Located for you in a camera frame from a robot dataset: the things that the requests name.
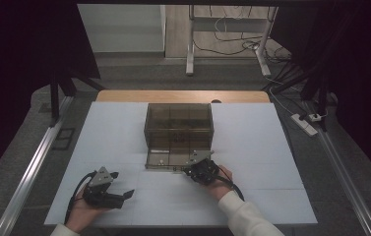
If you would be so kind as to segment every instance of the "wire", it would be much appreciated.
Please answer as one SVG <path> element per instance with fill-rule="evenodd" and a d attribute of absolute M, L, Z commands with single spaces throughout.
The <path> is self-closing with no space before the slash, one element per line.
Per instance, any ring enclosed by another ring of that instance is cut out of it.
<path fill-rule="evenodd" d="M 250 14 L 252 13 L 252 9 L 253 9 L 253 6 L 250 7 L 249 9 L 249 13 L 247 15 L 247 18 L 250 17 Z M 243 14 L 244 14 L 244 7 L 242 7 L 242 11 L 240 12 L 240 15 L 239 17 L 241 16 L 241 18 L 234 18 L 235 20 L 241 20 L 243 19 Z M 210 5 L 210 17 L 213 16 L 213 10 L 212 10 L 212 6 Z M 216 32 L 214 31 L 214 36 L 216 37 L 216 40 L 218 41 L 239 41 L 239 40 L 248 40 L 248 39 L 257 39 L 257 38 L 261 38 L 261 36 L 253 36 L 253 37 L 243 37 L 243 33 L 241 33 L 240 35 L 240 38 L 232 38 L 232 39 L 222 39 L 222 38 L 219 38 L 217 35 L 216 35 Z"/>
<path fill-rule="evenodd" d="M 275 95 L 272 93 L 272 88 L 269 88 L 269 92 L 271 93 L 271 96 L 274 97 L 274 99 L 278 102 L 278 104 L 283 108 L 285 109 L 287 112 L 289 112 L 291 115 L 293 115 L 294 113 L 292 111 L 290 111 L 289 109 L 287 109 L 285 106 L 282 105 L 282 103 L 280 103 L 280 101 L 275 97 Z"/>
<path fill-rule="evenodd" d="M 199 46 L 197 45 L 197 43 L 195 43 L 195 40 L 193 40 L 193 42 L 194 42 L 194 45 L 195 45 L 198 49 L 200 49 L 200 50 L 202 50 L 202 51 L 210 51 L 210 52 L 213 52 L 213 53 L 217 53 L 217 54 L 221 54 L 221 55 L 227 55 L 227 56 L 229 56 L 229 55 L 239 54 L 239 53 L 241 53 L 241 52 L 243 52 L 243 51 L 245 51 L 245 50 L 248 49 L 248 48 L 243 48 L 242 50 L 237 51 L 237 52 L 224 53 L 224 52 L 219 52 L 219 51 L 215 51 L 215 50 L 211 50 L 211 49 L 201 48 L 201 47 L 199 47 Z"/>
<path fill-rule="evenodd" d="M 250 50 L 256 50 L 256 48 L 258 48 L 260 46 L 259 44 L 260 41 L 251 41 L 251 40 L 247 40 L 247 41 L 244 41 L 241 46 L 243 48 L 246 48 L 246 49 L 250 49 Z"/>
<path fill-rule="evenodd" d="M 227 179 L 228 179 L 229 181 L 231 181 L 230 177 L 228 177 L 228 175 L 225 173 L 224 170 L 222 170 L 221 168 L 218 168 L 218 169 L 221 170 L 221 172 L 225 175 L 225 177 L 227 177 Z"/>
<path fill-rule="evenodd" d="M 268 87 L 270 87 L 273 83 L 275 83 L 275 84 L 279 84 L 279 85 L 283 85 L 283 83 L 281 83 L 280 81 L 283 81 L 283 80 L 285 80 L 285 79 L 289 79 L 289 78 L 291 78 L 292 76 L 294 76 L 296 73 L 298 73 L 298 71 L 300 70 L 300 67 L 298 67 L 297 65 L 292 65 L 291 66 L 291 68 L 288 70 L 288 71 L 286 71 L 283 75 L 281 75 L 282 74 L 282 72 L 284 71 L 284 69 L 287 67 L 287 65 L 288 65 L 288 63 L 286 63 L 284 66 L 283 66 L 283 68 L 279 71 L 279 73 L 278 73 L 278 75 L 273 79 L 273 80 L 271 80 L 271 79 L 268 79 L 268 78 L 265 78 L 265 79 L 267 79 L 267 80 L 269 80 L 269 81 L 271 81 L 269 84 L 267 84 L 267 85 L 265 85 L 261 90 L 266 90 Z M 297 68 L 297 70 L 295 70 L 291 75 L 289 75 L 289 73 L 293 70 L 293 69 L 295 69 L 295 68 Z"/>
<path fill-rule="evenodd" d="M 282 46 L 282 47 L 280 47 L 280 48 L 278 48 L 278 49 L 275 50 L 275 52 L 274 52 L 274 56 L 275 56 L 275 58 L 278 58 L 278 56 L 277 56 L 277 52 L 278 52 L 279 50 L 283 50 L 283 49 L 284 49 L 284 47 Z"/>
<path fill-rule="evenodd" d="M 329 110 L 326 108 L 326 114 L 325 114 L 325 115 L 320 115 L 320 116 L 321 116 L 321 117 L 326 117 L 326 116 L 328 116 L 328 115 L 329 115 Z"/>
<path fill-rule="evenodd" d="M 240 14 L 237 17 L 233 17 L 234 20 L 241 20 L 241 19 L 243 19 L 244 6 L 234 6 L 234 9 L 239 9 L 239 8 L 241 8 Z"/>
<path fill-rule="evenodd" d="M 224 12 L 224 17 L 228 17 L 227 13 L 225 12 L 225 8 L 222 6 L 222 11 Z"/>
<path fill-rule="evenodd" d="M 84 178 L 82 178 L 82 180 L 81 180 L 80 183 L 78 184 L 77 188 L 76 188 L 75 191 L 74 191 L 74 194 L 73 194 L 72 197 L 71 197 L 71 200 L 70 200 L 69 203 L 68 203 L 68 208 L 67 208 L 67 210 L 66 210 L 66 215 L 65 215 L 65 223 L 68 222 L 69 215 L 71 215 L 71 211 L 72 211 L 72 208 L 73 208 L 73 206 L 74 206 L 74 202 L 77 201 L 77 200 L 80 200 L 80 199 L 75 199 L 75 198 L 77 197 L 78 190 L 80 189 L 81 185 L 84 183 L 84 181 L 85 181 L 86 179 L 88 179 L 88 178 L 92 178 L 95 174 L 96 174 L 96 171 L 87 174 L 86 176 L 84 176 Z"/>
<path fill-rule="evenodd" d="M 225 24 L 225 16 L 222 17 L 222 18 L 218 18 L 218 19 L 216 20 L 216 22 L 214 23 L 214 28 L 216 28 L 216 31 L 221 32 L 221 31 L 216 27 L 216 24 L 218 24 L 218 22 L 219 22 L 221 19 L 224 19 L 224 32 L 227 32 L 227 25 Z"/>
<path fill-rule="evenodd" d="M 222 182 L 224 182 L 226 185 L 228 185 L 228 186 L 230 186 L 236 193 L 237 193 L 237 195 L 238 195 L 238 197 L 242 200 L 242 201 L 244 201 L 244 197 L 243 197 L 243 193 L 241 192 L 241 190 L 237 187 L 237 185 L 235 185 L 234 183 L 233 183 L 233 181 L 231 181 L 231 180 L 227 180 L 227 179 L 225 179 L 225 178 L 223 178 L 223 177 L 221 177 L 221 176 L 218 176 L 218 175 L 215 175 L 215 176 L 213 176 L 214 178 L 216 178 L 216 179 L 218 179 L 219 181 L 222 181 Z"/>
<path fill-rule="evenodd" d="M 285 99 L 291 101 L 293 104 L 295 104 L 299 109 L 302 110 L 302 112 L 303 112 L 304 114 L 308 114 L 308 112 L 307 112 L 304 108 L 302 108 L 298 103 L 296 103 L 296 101 L 294 101 L 293 99 L 291 99 L 291 98 L 289 98 L 289 97 L 283 95 L 282 93 L 280 93 L 280 95 L 283 96 Z"/>
<path fill-rule="evenodd" d="M 277 51 L 278 50 L 282 50 L 283 49 L 283 47 L 280 47 L 280 48 L 278 48 L 278 49 L 276 49 L 275 51 L 274 51 L 274 55 L 275 55 L 275 57 L 272 57 L 272 56 L 270 56 L 269 55 L 269 53 L 268 53 L 268 49 L 267 48 L 265 48 L 265 58 L 268 60 L 268 61 L 270 61 L 270 62 L 272 62 L 272 63 L 281 63 L 281 62 L 287 62 L 287 61 L 290 61 L 291 60 L 291 57 L 289 56 L 289 57 L 277 57 Z"/>
<path fill-rule="evenodd" d="M 270 81 L 270 82 L 272 82 L 272 83 L 275 83 L 275 84 L 279 84 L 279 85 L 283 85 L 283 83 L 282 82 L 277 82 L 277 81 L 274 81 L 274 80 L 271 80 L 271 79 L 269 79 L 269 78 L 267 78 L 267 77 L 264 77 L 266 80 L 268 80 L 268 81 Z M 291 89 L 294 89 L 294 90 L 296 90 L 296 91 L 300 91 L 298 88 L 296 88 L 296 87 L 290 87 Z"/>

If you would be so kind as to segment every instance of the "white table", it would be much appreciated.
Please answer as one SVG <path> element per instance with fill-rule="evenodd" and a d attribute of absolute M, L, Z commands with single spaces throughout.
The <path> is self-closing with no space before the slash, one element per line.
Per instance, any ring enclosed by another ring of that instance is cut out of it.
<path fill-rule="evenodd" d="M 119 172 L 108 193 L 135 189 L 132 199 L 93 224 L 128 226 L 225 226 L 208 193 L 185 174 L 145 169 L 147 103 L 94 102 L 45 224 L 63 222 L 81 178 L 105 166 Z M 246 201 L 274 224 L 317 223 L 271 103 L 212 104 L 212 159 L 233 171 Z"/>

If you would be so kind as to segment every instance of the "black cable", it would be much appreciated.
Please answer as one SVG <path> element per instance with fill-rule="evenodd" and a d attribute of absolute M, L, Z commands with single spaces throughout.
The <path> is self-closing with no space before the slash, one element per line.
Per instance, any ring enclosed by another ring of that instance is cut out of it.
<path fill-rule="evenodd" d="M 231 178 L 230 177 L 228 177 L 228 175 L 225 173 L 225 171 L 224 170 L 222 170 L 221 168 L 219 168 L 218 167 L 218 169 L 219 170 L 221 170 L 221 172 L 225 175 L 225 177 L 227 177 L 227 179 L 229 180 L 229 181 L 231 181 Z"/>
<path fill-rule="evenodd" d="M 243 193 L 241 193 L 241 190 L 237 187 L 237 185 L 235 185 L 235 184 L 233 183 L 233 181 L 231 181 L 231 180 L 227 180 L 227 179 L 225 179 L 225 178 L 223 178 L 223 177 L 221 177 L 221 176 L 218 176 L 218 175 L 214 176 L 214 178 L 216 178 L 216 179 L 218 179 L 219 181 L 222 181 L 222 182 L 225 183 L 226 185 L 230 186 L 231 189 L 233 189 L 233 190 L 237 193 L 238 197 L 239 197 L 242 201 L 244 201 Z"/>
<path fill-rule="evenodd" d="M 252 13 L 252 8 L 253 8 L 253 6 L 250 6 L 249 14 L 247 14 L 247 18 L 250 18 L 250 14 Z"/>
<path fill-rule="evenodd" d="M 242 32 L 240 38 L 222 39 L 222 38 L 219 38 L 219 37 L 216 35 L 215 32 L 214 32 L 214 36 L 216 37 L 216 40 L 218 40 L 218 41 L 241 41 L 241 40 L 248 40 L 248 39 L 257 39 L 257 38 L 261 38 L 261 36 L 243 37 L 243 32 Z"/>
<path fill-rule="evenodd" d="M 245 51 L 245 50 L 248 49 L 248 48 L 243 48 L 243 50 L 238 51 L 238 52 L 224 53 L 224 52 L 219 52 L 219 51 L 214 51 L 214 50 L 210 50 L 210 49 L 201 48 L 201 47 L 199 47 L 199 46 L 197 45 L 197 43 L 195 43 L 195 40 L 193 40 L 193 42 L 194 42 L 194 45 L 195 45 L 198 49 L 200 49 L 200 50 L 202 50 L 202 51 L 209 51 L 209 52 L 213 52 L 213 53 L 217 53 L 217 54 L 221 54 L 221 55 L 227 55 L 227 56 L 235 55 L 235 54 L 239 54 L 239 53 L 242 53 L 243 51 Z"/>
<path fill-rule="evenodd" d="M 82 178 L 82 180 L 78 184 L 77 188 L 74 191 L 74 194 L 71 197 L 71 200 L 68 203 L 68 209 L 66 210 L 66 215 L 65 215 L 65 224 L 68 222 L 69 216 L 71 215 L 72 208 L 74 207 L 74 202 L 77 200 L 80 200 L 80 199 L 75 199 L 77 197 L 78 190 L 80 189 L 81 185 L 84 183 L 86 179 L 92 178 L 95 174 L 96 174 L 96 171 L 87 174 L 86 176 L 84 176 L 84 178 Z"/>

